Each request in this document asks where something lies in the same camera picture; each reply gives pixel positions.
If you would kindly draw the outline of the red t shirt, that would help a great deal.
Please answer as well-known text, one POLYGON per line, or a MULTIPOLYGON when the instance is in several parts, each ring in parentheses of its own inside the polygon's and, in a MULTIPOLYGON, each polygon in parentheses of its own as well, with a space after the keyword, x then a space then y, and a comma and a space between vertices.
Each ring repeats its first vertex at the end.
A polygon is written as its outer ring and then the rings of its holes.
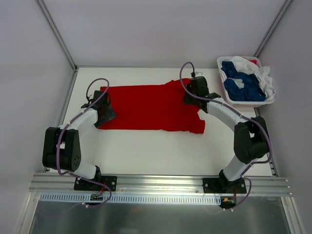
POLYGON ((183 102, 188 78, 161 85, 113 86, 108 89, 116 117, 103 130, 164 130, 203 134, 199 108, 183 102))

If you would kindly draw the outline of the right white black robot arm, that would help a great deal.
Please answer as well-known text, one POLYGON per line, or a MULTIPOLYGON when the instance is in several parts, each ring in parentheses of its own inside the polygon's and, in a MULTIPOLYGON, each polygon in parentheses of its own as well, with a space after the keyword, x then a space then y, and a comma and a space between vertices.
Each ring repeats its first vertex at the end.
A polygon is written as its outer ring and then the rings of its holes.
POLYGON ((246 117, 228 105, 220 95, 210 93, 203 76, 191 78, 182 87, 186 104, 195 105, 216 117, 234 133, 234 156, 220 171, 217 183, 222 192, 229 193, 249 168, 272 148, 265 120, 246 117))

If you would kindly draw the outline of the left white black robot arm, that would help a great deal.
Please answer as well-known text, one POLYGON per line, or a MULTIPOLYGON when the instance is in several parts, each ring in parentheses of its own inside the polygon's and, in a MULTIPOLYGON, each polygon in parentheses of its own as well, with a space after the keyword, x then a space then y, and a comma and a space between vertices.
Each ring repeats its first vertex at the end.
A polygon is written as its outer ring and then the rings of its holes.
POLYGON ((92 127, 100 128, 113 120, 116 114, 111 106, 111 97, 105 91, 94 91, 93 97, 87 100, 68 123, 46 130, 42 164, 61 174, 73 173, 83 177, 90 190, 97 190, 102 184, 100 168, 82 160, 80 136, 92 127))

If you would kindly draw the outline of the blue t shirt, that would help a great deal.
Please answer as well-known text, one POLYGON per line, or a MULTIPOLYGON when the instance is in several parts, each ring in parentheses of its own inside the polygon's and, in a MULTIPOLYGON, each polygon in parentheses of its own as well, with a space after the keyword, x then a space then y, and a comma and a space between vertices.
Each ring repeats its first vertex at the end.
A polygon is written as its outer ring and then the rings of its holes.
POLYGON ((223 84, 232 101, 265 101, 266 95, 261 90, 255 74, 238 72, 232 61, 222 61, 221 70, 227 77, 223 84))

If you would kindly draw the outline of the white laundry basket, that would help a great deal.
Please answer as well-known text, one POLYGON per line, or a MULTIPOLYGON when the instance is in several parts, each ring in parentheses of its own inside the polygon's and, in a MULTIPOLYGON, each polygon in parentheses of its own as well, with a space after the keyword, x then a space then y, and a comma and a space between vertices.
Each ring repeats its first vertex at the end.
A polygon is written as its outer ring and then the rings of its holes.
POLYGON ((230 61, 230 59, 234 57, 234 56, 225 56, 225 57, 219 57, 217 59, 217 65, 218 65, 218 69, 219 69, 219 73, 220 73, 220 79, 221 79, 221 87, 222 87, 222 90, 223 90, 223 97, 225 99, 225 101, 233 106, 233 107, 260 107, 262 105, 265 105, 265 104, 272 104, 275 100, 275 97, 271 100, 271 101, 262 101, 262 102, 250 102, 250 101, 243 101, 243 102, 240 102, 240 101, 232 101, 229 96, 228 96, 228 93, 227 91, 225 90, 225 87, 224 87, 224 84, 223 82, 225 81, 225 79, 227 78, 225 73, 223 71, 221 71, 221 66, 222 66, 222 61, 230 61))

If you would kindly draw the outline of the white t shirt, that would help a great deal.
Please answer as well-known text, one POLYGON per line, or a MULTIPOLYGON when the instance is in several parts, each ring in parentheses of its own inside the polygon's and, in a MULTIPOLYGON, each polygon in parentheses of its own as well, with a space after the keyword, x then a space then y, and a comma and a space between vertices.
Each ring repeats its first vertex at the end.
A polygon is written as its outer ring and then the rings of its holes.
POLYGON ((230 61, 234 64, 238 72, 243 72, 247 75, 254 74, 256 76, 260 89, 266 95, 265 101, 271 101, 274 98, 276 90, 273 86, 273 78, 269 76, 270 66, 259 67, 250 60, 240 56, 234 56, 230 61))

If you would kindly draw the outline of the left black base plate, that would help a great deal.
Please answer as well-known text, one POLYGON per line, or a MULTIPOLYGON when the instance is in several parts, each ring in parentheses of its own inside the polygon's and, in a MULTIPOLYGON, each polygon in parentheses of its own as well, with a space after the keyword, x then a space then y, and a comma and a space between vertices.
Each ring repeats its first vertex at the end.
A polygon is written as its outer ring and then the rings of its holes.
MULTIPOLYGON (((92 179, 92 181, 106 185, 112 192, 116 191, 116 186, 117 186, 116 176, 97 175, 94 179, 92 179)), ((75 191, 99 192, 101 189, 102 189, 101 185, 88 182, 84 179, 78 180, 76 178, 75 180, 75 184, 74 184, 75 191)))

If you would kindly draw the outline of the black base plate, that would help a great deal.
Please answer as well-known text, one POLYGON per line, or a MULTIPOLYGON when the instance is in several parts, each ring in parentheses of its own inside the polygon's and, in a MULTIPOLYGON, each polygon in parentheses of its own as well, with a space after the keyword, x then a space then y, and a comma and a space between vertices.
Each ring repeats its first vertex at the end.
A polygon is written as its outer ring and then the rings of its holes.
POLYGON ((203 191, 204 193, 216 194, 246 194, 246 184, 244 179, 235 181, 227 181, 220 177, 216 178, 203 178, 203 191))
MULTIPOLYGON (((97 175, 94 179, 92 179, 92 181, 106 185, 112 192, 116 191, 116 186, 117 186, 116 176, 97 175)), ((75 180, 75 184, 74 184, 75 191, 99 192, 101 189, 102 189, 101 185, 88 182, 84 179, 78 180, 76 178, 75 180)))

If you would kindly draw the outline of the aluminium mounting rail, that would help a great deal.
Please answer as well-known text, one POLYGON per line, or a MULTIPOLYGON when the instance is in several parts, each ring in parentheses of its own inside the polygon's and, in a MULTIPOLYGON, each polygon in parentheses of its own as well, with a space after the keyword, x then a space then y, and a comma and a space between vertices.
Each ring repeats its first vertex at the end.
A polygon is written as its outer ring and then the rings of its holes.
MULTIPOLYGON (((153 194, 153 195, 203 195, 209 184, 203 182, 202 176, 178 175, 116 175, 117 194, 153 194)), ((284 196, 294 195, 288 180, 275 176, 244 177, 241 188, 251 190, 251 196, 284 196)), ((68 192, 74 190, 75 178, 70 175, 60 176, 57 173, 34 174, 29 191, 31 192, 68 192)))

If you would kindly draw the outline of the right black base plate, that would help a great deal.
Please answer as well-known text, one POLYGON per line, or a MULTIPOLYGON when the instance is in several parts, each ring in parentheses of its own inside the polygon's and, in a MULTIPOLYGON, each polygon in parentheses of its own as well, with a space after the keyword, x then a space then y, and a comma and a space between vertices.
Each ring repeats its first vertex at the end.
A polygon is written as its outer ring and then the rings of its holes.
POLYGON ((220 177, 216 178, 203 178, 203 191, 204 193, 216 194, 246 194, 246 184, 244 179, 235 181, 227 181, 220 177))

